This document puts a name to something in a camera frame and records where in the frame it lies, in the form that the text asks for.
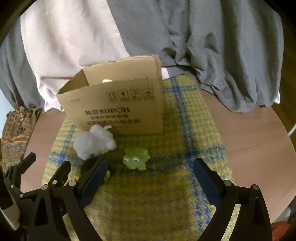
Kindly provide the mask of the white plush toy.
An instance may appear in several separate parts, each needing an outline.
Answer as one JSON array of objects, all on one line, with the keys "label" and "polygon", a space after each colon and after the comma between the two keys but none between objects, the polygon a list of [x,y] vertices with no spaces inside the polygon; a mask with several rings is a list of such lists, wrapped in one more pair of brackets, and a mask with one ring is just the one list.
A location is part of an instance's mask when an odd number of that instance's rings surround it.
[{"label": "white plush toy", "polygon": [[88,160],[117,148],[113,134],[109,131],[111,125],[93,125],[89,131],[78,134],[73,143],[73,149],[80,159]]}]

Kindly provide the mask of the brown patterned fabric cushion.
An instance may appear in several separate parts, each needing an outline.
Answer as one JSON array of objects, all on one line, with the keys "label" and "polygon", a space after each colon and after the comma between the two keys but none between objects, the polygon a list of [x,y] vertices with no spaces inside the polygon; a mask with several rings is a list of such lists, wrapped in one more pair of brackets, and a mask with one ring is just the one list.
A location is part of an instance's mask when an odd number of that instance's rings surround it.
[{"label": "brown patterned fabric cushion", "polygon": [[11,165],[22,161],[40,114],[39,109],[17,106],[6,115],[1,136],[1,169],[4,173]]}]

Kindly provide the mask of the green rubber frog toy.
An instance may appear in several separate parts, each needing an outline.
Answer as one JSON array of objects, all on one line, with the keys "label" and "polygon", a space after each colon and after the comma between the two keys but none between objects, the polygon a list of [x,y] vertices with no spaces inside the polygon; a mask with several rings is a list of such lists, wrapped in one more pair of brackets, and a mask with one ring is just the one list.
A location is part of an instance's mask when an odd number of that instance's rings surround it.
[{"label": "green rubber frog toy", "polygon": [[146,162],[150,159],[149,151],[142,147],[130,147],[124,150],[123,163],[130,170],[146,170]]}]

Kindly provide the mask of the yellow blue woven mat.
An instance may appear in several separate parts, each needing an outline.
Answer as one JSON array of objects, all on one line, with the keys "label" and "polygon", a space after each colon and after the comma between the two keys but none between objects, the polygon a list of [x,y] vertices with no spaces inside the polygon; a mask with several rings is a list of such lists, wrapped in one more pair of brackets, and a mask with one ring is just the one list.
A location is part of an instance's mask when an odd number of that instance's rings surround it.
[{"label": "yellow blue woven mat", "polygon": [[[197,240],[210,222],[210,205],[193,173],[201,157],[222,179],[233,180],[226,150],[196,81],[178,75],[163,82],[164,131],[115,136],[104,155],[111,177],[85,212],[103,240]],[[146,170],[130,170],[124,150],[149,151]]]}]

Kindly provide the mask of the brown cardboard box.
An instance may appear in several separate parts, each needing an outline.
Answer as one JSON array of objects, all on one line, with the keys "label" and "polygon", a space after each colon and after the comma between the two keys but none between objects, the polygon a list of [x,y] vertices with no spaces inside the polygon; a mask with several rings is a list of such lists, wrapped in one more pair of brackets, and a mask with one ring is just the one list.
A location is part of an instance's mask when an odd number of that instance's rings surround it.
[{"label": "brown cardboard box", "polygon": [[117,135],[163,133],[162,63],[158,55],[127,57],[81,69],[57,99],[83,131],[111,125]]}]

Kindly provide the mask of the pale pink bed sheet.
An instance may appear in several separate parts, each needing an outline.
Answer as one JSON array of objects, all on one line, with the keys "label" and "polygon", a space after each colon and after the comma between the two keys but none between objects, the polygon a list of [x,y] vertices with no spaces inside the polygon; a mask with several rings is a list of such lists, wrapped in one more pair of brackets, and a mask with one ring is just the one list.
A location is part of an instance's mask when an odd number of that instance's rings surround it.
[{"label": "pale pink bed sheet", "polygon": [[170,77],[170,41],[157,1],[36,1],[21,16],[23,45],[46,111],[82,68],[129,56],[159,55]]}]

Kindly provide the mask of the grey bed duvet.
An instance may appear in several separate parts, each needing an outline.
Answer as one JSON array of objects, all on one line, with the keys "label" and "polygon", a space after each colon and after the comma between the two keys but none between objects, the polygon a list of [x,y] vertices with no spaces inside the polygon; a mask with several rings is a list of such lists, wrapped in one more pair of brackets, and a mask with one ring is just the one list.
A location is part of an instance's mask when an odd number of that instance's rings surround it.
[{"label": "grey bed duvet", "polygon": [[[157,2],[170,38],[170,77],[192,75],[232,112],[277,101],[283,28],[265,1]],[[46,111],[25,53],[21,16],[1,44],[1,93],[12,106]]]}]

